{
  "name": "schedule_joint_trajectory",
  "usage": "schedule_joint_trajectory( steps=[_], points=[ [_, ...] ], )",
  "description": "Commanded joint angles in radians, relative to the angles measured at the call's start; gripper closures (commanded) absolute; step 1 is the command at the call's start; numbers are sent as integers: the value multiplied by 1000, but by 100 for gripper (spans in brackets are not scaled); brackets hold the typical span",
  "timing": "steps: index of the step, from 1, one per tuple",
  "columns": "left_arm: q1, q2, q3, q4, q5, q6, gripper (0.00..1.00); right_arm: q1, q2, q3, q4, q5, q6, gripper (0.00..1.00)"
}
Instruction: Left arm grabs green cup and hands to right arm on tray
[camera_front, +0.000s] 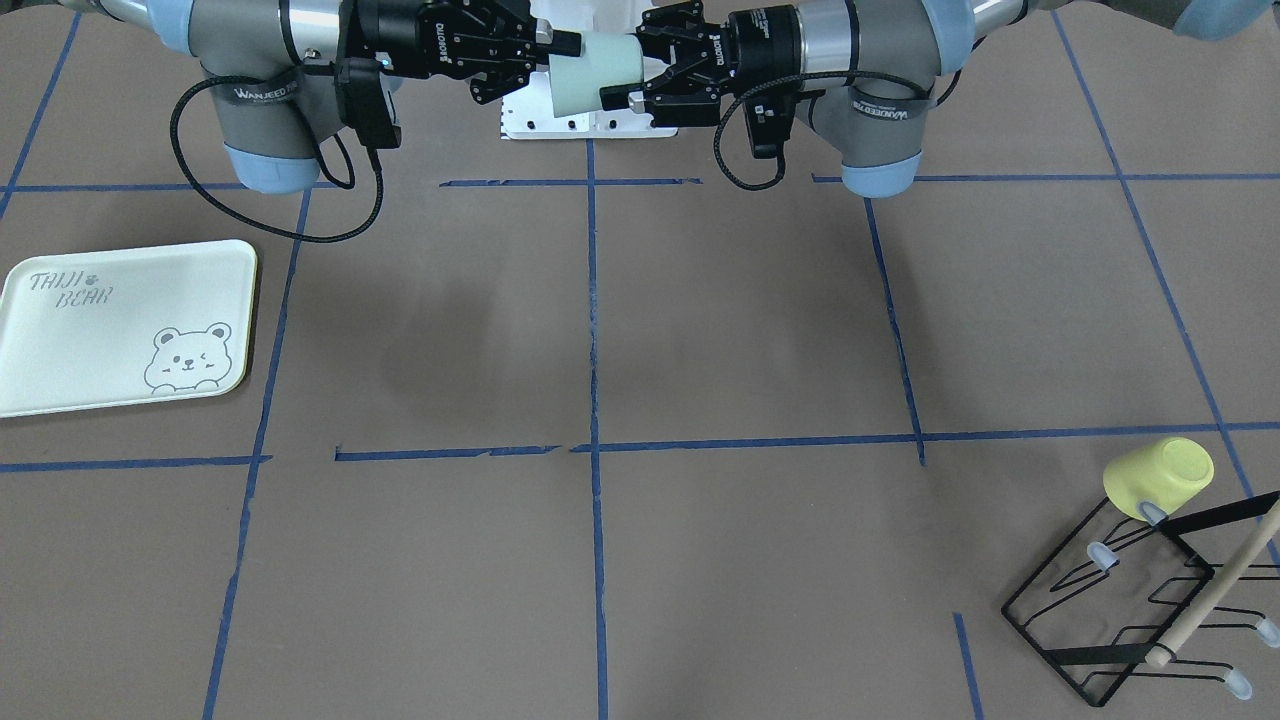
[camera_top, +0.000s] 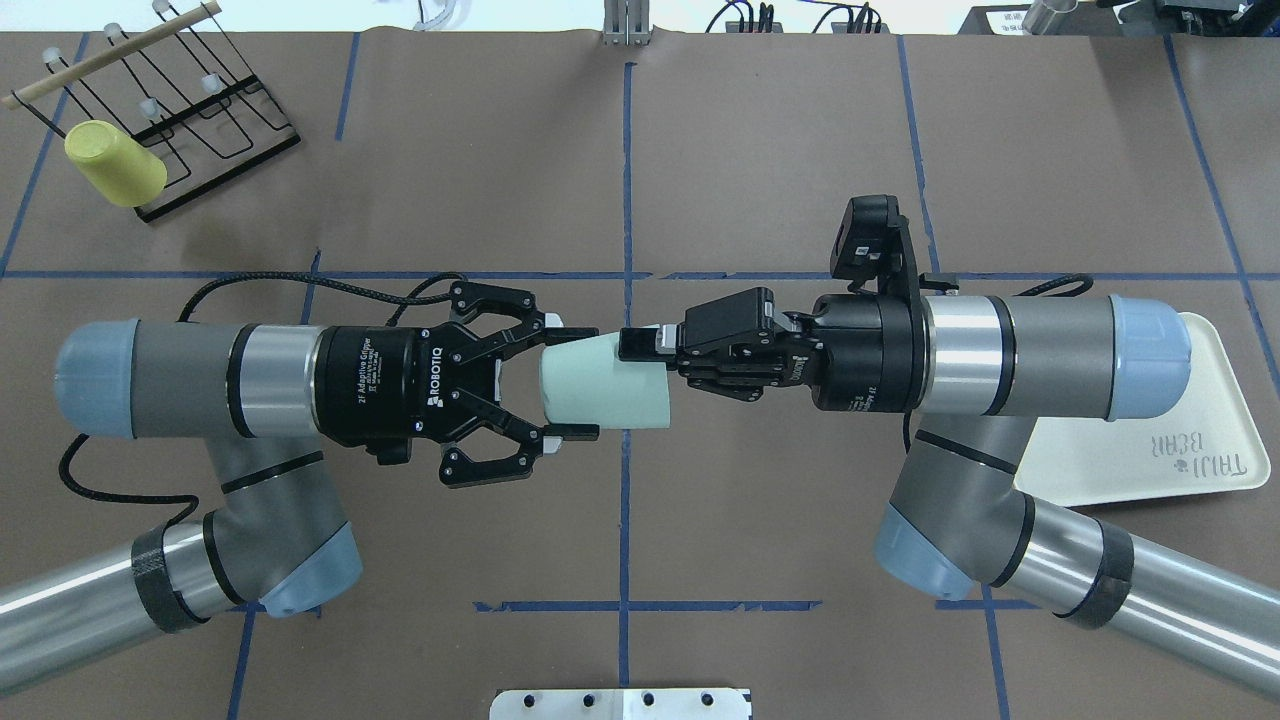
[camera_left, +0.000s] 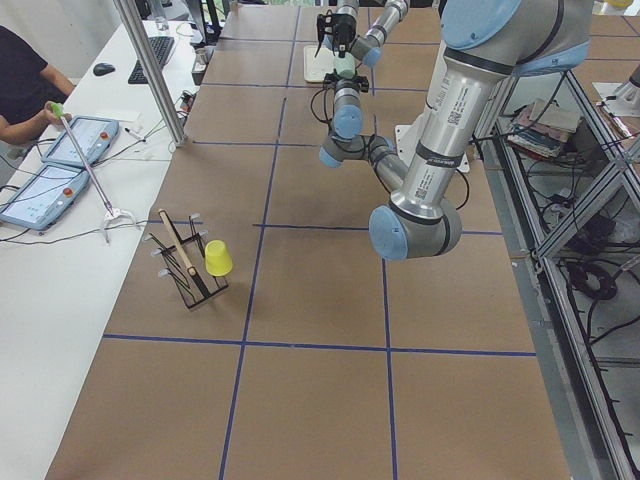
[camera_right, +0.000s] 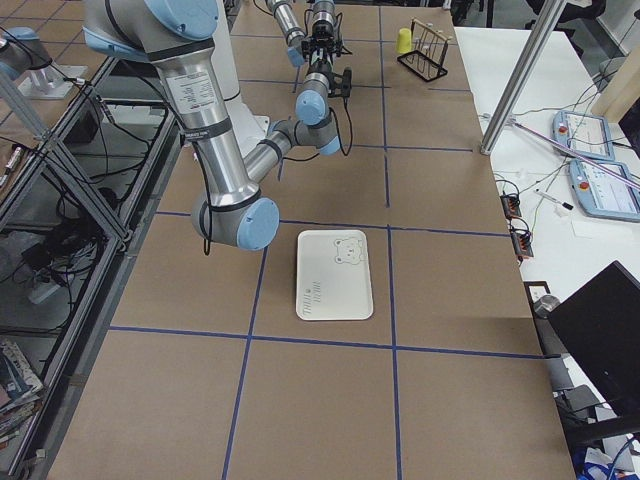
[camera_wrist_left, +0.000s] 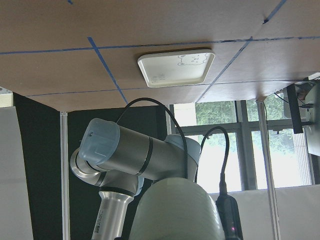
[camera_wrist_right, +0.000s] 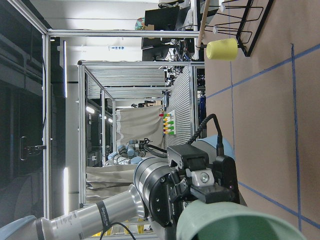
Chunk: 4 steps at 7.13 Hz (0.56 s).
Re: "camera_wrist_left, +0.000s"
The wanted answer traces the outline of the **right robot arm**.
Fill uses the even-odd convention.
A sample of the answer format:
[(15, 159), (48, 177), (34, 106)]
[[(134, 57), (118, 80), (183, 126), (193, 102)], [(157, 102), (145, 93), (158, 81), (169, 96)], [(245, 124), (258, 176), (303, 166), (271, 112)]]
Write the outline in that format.
[(145, 179), (193, 180), (200, 152), (200, 144), (188, 137), (170, 134), (159, 140), (113, 121), (92, 119), (70, 158), (73, 174), (98, 187), (101, 198), (92, 239), (121, 237), (128, 205)]

